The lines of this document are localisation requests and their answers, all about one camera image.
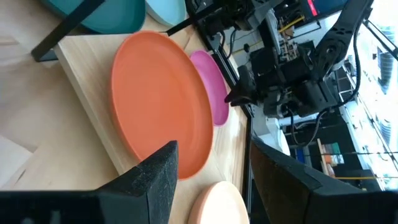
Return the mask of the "black aluminium table frame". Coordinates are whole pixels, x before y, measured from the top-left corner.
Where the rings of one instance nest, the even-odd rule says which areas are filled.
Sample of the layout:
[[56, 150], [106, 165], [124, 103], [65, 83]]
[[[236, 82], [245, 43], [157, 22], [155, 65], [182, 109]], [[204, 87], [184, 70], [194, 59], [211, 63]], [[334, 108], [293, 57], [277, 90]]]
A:
[[[205, 30], [205, 18], [214, 14], [216, 11], [221, 9], [216, 4], [217, 0], [185, 0], [187, 5], [187, 13], [189, 16], [198, 16], [194, 19], [193, 25], [198, 29], [199, 36], [205, 43], [205, 48], [212, 53], [212, 57], [216, 64], [219, 66], [223, 78], [228, 84], [228, 87], [236, 86], [238, 82], [238, 71], [233, 67], [231, 60], [232, 56], [227, 56], [225, 51], [226, 44], [221, 44], [221, 40], [225, 40], [226, 37], [220, 38], [208, 35]], [[251, 187], [252, 187], [252, 174], [251, 174], [251, 162], [249, 159], [251, 137], [252, 137], [252, 119], [253, 114], [248, 106], [242, 106], [241, 111], [246, 116], [246, 131], [244, 138], [244, 157], [243, 157], [243, 174], [241, 177], [242, 188], [241, 194], [246, 206], [248, 213], [251, 212]]]

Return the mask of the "pale peach plate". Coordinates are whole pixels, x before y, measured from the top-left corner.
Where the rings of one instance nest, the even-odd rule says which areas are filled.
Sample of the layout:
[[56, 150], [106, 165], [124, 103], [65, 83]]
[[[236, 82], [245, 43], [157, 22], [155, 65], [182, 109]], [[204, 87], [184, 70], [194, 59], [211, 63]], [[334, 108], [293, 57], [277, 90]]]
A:
[[192, 206], [188, 224], [249, 224], [242, 195], [231, 182], [217, 182], [203, 190]]

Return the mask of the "pink plate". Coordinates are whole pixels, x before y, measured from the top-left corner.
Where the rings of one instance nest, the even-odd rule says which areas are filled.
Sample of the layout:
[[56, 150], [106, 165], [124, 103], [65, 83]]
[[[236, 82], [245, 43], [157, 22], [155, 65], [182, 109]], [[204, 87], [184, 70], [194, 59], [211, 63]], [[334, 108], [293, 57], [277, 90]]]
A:
[[194, 51], [190, 60], [198, 70], [206, 88], [211, 105], [213, 124], [222, 126], [228, 120], [229, 106], [224, 102], [227, 95], [226, 85], [221, 70], [213, 57], [204, 50]]

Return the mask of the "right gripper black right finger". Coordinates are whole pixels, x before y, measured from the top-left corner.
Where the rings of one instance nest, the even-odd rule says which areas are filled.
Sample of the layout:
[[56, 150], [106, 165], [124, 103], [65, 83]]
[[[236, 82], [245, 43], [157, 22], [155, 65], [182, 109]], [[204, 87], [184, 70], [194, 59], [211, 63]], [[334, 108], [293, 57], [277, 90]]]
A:
[[271, 224], [398, 224], [398, 193], [367, 192], [251, 139], [254, 181]]

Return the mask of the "teal blue plate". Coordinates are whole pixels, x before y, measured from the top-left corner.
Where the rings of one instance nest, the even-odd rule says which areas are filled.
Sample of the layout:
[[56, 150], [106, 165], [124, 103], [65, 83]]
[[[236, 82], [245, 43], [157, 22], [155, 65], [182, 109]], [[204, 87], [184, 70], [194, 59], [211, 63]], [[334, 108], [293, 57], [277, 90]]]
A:
[[[40, 0], [52, 12], [66, 17], [83, 0]], [[104, 0], [80, 25], [99, 34], [128, 34], [141, 29], [146, 18], [145, 0]]]

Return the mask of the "orange plate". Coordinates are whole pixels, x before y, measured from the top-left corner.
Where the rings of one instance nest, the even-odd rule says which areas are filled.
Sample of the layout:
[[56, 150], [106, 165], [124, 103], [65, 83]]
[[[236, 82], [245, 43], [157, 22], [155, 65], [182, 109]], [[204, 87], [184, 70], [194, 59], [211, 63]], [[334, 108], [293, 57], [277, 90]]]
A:
[[176, 140], [179, 179], [202, 170], [213, 140], [210, 101], [178, 44], [154, 31], [130, 35], [116, 52], [109, 85], [114, 123], [138, 161]]

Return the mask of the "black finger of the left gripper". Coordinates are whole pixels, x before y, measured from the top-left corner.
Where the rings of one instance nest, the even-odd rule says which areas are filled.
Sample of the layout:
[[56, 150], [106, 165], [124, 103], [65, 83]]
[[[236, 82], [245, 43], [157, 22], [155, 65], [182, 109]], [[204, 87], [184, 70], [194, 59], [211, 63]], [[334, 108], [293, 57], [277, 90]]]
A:
[[224, 102], [229, 103], [231, 106], [256, 105], [258, 98], [258, 94], [255, 90], [235, 88], [227, 94]]
[[250, 72], [250, 70], [245, 65], [241, 65], [238, 67], [239, 73], [239, 86], [240, 89], [246, 93], [253, 93], [256, 91], [256, 82], [254, 79], [254, 75]]

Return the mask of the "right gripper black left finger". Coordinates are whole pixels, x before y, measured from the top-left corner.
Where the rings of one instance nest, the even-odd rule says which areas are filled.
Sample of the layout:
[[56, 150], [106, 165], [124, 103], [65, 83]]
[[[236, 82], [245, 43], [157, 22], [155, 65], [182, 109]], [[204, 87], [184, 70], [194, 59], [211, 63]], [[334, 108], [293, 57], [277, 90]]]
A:
[[98, 189], [0, 191], [0, 224], [167, 224], [177, 179], [170, 141]]

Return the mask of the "light blue plate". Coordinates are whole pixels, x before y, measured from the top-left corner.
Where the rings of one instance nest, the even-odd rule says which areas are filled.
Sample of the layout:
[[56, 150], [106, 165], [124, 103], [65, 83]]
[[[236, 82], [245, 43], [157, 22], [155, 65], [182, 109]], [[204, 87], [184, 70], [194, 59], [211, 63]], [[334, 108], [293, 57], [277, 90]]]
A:
[[147, 13], [157, 22], [173, 27], [186, 17], [185, 0], [146, 0]]

